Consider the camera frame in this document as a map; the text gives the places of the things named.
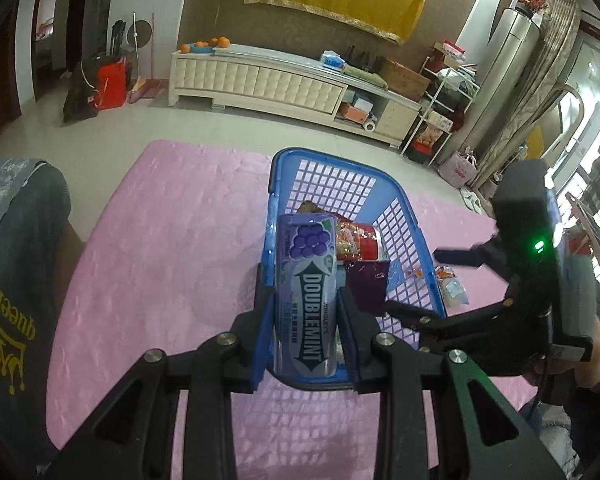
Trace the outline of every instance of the red bag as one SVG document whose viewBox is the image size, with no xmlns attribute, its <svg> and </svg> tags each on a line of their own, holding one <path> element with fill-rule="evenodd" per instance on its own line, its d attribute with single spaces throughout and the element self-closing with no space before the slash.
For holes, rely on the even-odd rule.
<svg viewBox="0 0 600 480">
<path fill-rule="evenodd" d="M 93 100 L 96 110 L 117 108 L 126 102 L 126 58 L 98 69 L 97 94 Z"/>
</svg>

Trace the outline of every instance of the broom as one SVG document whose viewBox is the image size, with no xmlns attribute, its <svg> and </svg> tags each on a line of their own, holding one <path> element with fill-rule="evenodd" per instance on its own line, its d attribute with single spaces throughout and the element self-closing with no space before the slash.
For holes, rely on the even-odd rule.
<svg viewBox="0 0 600 480">
<path fill-rule="evenodd" d="M 133 104 L 142 98 L 153 98 L 159 90 L 160 81 L 157 79 L 145 79 L 140 74 L 140 57 L 138 55 L 138 32 L 136 31 L 136 13 L 134 18 L 134 47 L 136 50 L 136 65 L 138 66 L 138 78 L 129 94 L 129 103 Z M 154 75 L 154 14 L 151 15 L 151 72 Z"/>
<path fill-rule="evenodd" d="M 136 102 L 139 97 L 134 100 L 134 94 L 139 91 L 144 86 L 146 82 L 144 77 L 140 75 L 140 57 L 138 56 L 138 30 L 136 29 L 136 12 L 133 12 L 134 17 L 134 48 L 136 50 L 136 71 L 138 72 L 138 78 L 136 78 L 136 83 L 134 87 L 131 89 L 131 95 L 129 96 L 129 102 Z"/>
</svg>

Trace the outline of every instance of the brown wallpaper wall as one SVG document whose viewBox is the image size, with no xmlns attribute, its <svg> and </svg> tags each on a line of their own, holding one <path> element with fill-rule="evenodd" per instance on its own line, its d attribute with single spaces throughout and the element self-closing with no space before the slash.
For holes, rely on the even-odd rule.
<svg viewBox="0 0 600 480">
<path fill-rule="evenodd" d="M 185 0 L 179 43 L 225 36 L 234 43 L 318 57 L 323 50 L 344 54 L 355 44 L 419 69 L 435 41 L 456 40 L 475 0 L 427 0 L 418 26 L 402 46 L 344 23 L 301 10 L 242 0 Z"/>
</svg>

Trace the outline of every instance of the metal screw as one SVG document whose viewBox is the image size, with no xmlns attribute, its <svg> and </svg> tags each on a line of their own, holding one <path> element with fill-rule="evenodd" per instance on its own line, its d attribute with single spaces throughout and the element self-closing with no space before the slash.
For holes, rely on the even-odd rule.
<svg viewBox="0 0 600 480">
<path fill-rule="evenodd" d="M 395 343 L 395 337 L 393 334 L 381 332 L 376 336 L 376 342 L 382 346 L 391 346 Z"/>
<path fill-rule="evenodd" d="M 453 363 L 461 365 L 466 361 L 466 354 L 462 350 L 452 350 L 448 355 Z"/>
<path fill-rule="evenodd" d="M 144 353 L 144 360 L 148 363 L 157 363 L 162 360 L 163 354 L 162 350 L 158 348 L 151 348 L 151 350 L 147 350 Z"/>
<path fill-rule="evenodd" d="M 221 334 L 218 334 L 216 341 L 218 341 L 219 345 L 231 346 L 236 341 L 238 341 L 238 338 L 235 336 L 235 334 L 232 334 L 231 332 L 222 332 Z"/>
</svg>

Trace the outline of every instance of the paper roll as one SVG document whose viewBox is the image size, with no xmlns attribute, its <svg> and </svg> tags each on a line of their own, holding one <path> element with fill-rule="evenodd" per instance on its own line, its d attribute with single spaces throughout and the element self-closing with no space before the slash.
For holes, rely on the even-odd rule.
<svg viewBox="0 0 600 480">
<path fill-rule="evenodd" d="M 365 122 L 362 123 L 362 127 L 368 131 L 368 132 L 372 132 L 376 129 L 376 123 L 373 122 L 371 119 L 367 119 Z"/>
</svg>

